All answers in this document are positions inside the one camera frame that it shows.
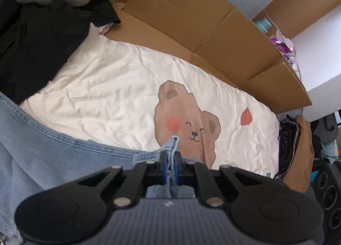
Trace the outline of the tall brown cardboard box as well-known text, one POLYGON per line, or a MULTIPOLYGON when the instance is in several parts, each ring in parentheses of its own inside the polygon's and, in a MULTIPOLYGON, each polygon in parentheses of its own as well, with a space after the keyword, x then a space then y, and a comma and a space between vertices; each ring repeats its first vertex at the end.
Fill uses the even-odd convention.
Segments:
POLYGON ((268 30, 267 35, 274 34, 279 28, 291 39, 339 5, 340 0, 273 0, 253 21, 272 20, 276 25, 268 30))

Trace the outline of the teal detergent bottle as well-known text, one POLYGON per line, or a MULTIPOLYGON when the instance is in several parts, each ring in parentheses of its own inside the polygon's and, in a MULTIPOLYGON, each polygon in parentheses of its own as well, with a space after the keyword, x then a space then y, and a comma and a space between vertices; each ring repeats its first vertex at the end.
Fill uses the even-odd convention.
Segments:
POLYGON ((272 23, 267 19, 263 18, 262 20, 257 20, 255 25, 264 33, 266 34, 268 30, 272 27, 272 23))

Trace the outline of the black garment pile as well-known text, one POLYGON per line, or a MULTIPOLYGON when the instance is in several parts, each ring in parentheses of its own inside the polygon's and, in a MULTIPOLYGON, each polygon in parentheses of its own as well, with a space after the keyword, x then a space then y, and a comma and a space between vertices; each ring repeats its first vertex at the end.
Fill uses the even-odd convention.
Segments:
POLYGON ((91 24, 119 24, 109 0, 73 7, 1 0, 1 93, 15 103, 42 89, 87 38, 91 24))

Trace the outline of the light blue denim jeans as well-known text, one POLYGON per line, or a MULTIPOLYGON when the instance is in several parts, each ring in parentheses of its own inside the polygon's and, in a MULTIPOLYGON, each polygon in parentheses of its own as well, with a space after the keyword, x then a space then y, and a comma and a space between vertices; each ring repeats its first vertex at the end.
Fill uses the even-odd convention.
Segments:
POLYGON ((171 136, 155 151, 122 149, 83 141, 57 132, 36 121, 1 94, 1 240, 22 244, 14 221, 18 205, 34 194, 74 181, 111 165, 125 170, 165 152, 169 161, 164 186, 148 188, 148 198, 192 198, 194 189, 178 187, 174 156, 180 139, 171 136))

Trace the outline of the cream bear print bedsheet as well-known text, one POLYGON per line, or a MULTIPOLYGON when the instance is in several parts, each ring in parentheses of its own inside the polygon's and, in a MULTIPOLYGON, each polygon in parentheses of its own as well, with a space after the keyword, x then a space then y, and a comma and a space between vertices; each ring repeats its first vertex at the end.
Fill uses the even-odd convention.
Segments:
POLYGON ((20 106, 85 141, 154 151, 176 136, 184 158, 211 169, 279 170, 279 121, 267 106, 181 58, 110 40, 94 26, 54 79, 20 106))

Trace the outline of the purple white packaging bag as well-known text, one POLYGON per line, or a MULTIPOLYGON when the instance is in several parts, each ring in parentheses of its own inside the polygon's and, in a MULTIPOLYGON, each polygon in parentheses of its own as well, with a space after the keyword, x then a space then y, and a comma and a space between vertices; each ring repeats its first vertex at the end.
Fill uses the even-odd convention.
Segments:
POLYGON ((287 60, 290 66, 297 70, 298 66, 296 63, 296 48, 292 41, 286 38, 281 32, 278 30, 275 32, 274 35, 270 36, 270 41, 272 44, 278 49, 280 54, 287 60))

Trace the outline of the flattened brown cardboard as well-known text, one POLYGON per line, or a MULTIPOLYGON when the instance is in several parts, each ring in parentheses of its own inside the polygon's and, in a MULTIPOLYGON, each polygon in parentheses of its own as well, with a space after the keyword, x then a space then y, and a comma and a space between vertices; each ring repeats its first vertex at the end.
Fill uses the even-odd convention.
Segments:
POLYGON ((280 114, 311 105, 268 37, 227 0, 109 0, 121 19, 107 37, 174 55, 280 114))

